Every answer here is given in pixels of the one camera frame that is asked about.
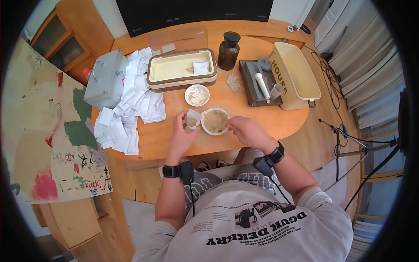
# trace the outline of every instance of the green paint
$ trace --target green paint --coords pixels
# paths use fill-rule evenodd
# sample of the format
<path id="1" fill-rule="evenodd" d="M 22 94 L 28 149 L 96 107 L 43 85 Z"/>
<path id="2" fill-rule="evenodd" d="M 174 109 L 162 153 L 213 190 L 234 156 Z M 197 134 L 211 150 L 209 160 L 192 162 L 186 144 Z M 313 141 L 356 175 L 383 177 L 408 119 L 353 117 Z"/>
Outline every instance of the green paint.
<path id="1" fill-rule="evenodd" d="M 11 184 L 10 187 L 14 191 L 15 195 L 19 194 L 21 186 L 18 183 Z"/>
<path id="2" fill-rule="evenodd" d="M 83 89 L 76 88 L 73 90 L 74 108 L 76 109 L 82 122 L 85 122 L 86 118 L 91 118 L 92 115 L 92 106 L 83 100 L 85 91 L 86 87 L 83 87 Z"/>
<path id="3" fill-rule="evenodd" d="M 10 189 L 15 193 L 15 195 L 18 195 L 21 191 L 21 186 L 18 183 L 10 184 L 10 172 L 9 167 L 7 166 L 7 161 L 4 157 L 1 158 L 1 166 L 4 168 L 4 174 L 2 173 L 2 176 L 4 175 L 6 178 L 7 183 L 10 185 Z"/>
<path id="4" fill-rule="evenodd" d="M 64 122 L 64 130 L 73 146 L 86 145 L 98 150 L 95 136 L 82 121 Z"/>
<path id="5" fill-rule="evenodd" d="M 75 179 L 77 179 L 78 182 L 80 183 L 80 188 L 84 188 L 84 183 L 89 182 L 89 180 L 83 180 L 83 177 L 82 176 L 75 176 L 75 177 L 73 177 L 73 180 L 75 180 Z"/>

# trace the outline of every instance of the grey t-shirt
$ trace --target grey t-shirt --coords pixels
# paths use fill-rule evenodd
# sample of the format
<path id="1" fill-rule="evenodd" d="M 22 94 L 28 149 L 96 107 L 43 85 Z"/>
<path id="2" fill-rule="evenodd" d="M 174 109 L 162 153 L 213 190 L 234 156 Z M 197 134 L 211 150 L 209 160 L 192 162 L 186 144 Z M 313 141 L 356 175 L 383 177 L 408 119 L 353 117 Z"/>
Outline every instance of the grey t-shirt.
<path id="1" fill-rule="evenodd" d="M 320 188 L 298 205 L 242 181 L 203 194 L 179 230 L 163 221 L 132 261 L 344 261 L 352 244 L 349 216 Z"/>

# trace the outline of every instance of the tripod leg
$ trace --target tripod leg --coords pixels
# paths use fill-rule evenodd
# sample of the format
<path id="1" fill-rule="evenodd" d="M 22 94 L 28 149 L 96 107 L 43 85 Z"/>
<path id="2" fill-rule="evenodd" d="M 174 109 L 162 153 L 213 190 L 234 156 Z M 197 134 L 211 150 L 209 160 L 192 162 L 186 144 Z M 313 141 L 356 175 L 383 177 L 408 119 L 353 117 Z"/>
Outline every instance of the tripod leg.
<path id="1" fill-rule="evenodd" d="M 340 144 L 339 144 L 339 133 L 336 132 L 336 181 L 339 180 L 339 151 L 340 151 Z"/>

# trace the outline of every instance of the brown glass bottle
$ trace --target brown glass bottle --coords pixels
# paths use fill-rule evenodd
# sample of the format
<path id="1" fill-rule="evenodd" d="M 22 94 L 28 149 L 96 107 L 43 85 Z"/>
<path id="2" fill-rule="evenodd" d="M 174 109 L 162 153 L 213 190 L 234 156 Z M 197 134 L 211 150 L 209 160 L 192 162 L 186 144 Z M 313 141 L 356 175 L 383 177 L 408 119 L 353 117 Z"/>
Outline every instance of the brown glass bottle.
<path id="1" fill-rule="evenodd" d="M 225 32 L 224 41 L 220 44 L 220 50 L 218 52 L 218 66 L 226 71 L 234 68 L 237 60 L 238 52 L 240 47 L 238 42 L 240 35 L 236 32 Z"/>

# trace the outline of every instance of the beige plastic bin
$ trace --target beige plastic bin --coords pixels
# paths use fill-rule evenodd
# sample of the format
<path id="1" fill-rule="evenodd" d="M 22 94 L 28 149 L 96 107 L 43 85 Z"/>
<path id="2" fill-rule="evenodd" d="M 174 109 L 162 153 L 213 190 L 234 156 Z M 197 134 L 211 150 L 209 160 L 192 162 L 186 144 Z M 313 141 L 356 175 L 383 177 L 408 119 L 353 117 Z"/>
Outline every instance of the beige plastic bin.
<path id="1" fill-rule="evenodd" d="M 301 50 L 292 44 L 276 42 L 268 59 L 276 82 L 284 87 L 282 109 L 315 107 L 321 93 Z"/>

